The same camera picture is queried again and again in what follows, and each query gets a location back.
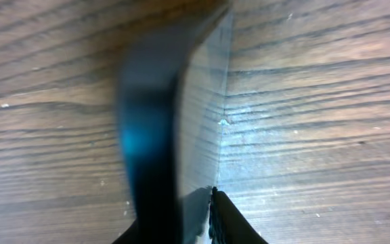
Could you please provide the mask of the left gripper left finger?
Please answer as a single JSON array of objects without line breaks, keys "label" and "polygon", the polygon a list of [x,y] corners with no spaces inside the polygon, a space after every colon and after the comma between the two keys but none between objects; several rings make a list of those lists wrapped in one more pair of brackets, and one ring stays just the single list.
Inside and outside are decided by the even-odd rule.
[{"label": "left gripper left finger", "polygon": [[121,234],[112,244],[137,244],[138,221],[135,220],[132,225]]}]

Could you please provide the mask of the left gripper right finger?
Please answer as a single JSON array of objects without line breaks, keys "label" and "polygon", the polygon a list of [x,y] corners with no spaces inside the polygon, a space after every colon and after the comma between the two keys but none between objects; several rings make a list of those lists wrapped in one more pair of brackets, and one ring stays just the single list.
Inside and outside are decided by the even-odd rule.
[{"label": "left gripper right finger", "polygon": [[209,207],[209,238],[212,244],[268,244],[229,197],[216,187]]}]

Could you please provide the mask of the Galaxy smartphone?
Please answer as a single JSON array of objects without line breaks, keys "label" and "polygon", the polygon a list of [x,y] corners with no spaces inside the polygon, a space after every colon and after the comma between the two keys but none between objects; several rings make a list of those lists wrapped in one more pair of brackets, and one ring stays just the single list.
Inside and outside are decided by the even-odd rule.
[{"label": "Galaxy smartphone", "polygon": [[144,32],[123,56],[116,114],[137,243],[196,243],[206,232],[232,24],[229,1],[198,3]]}]

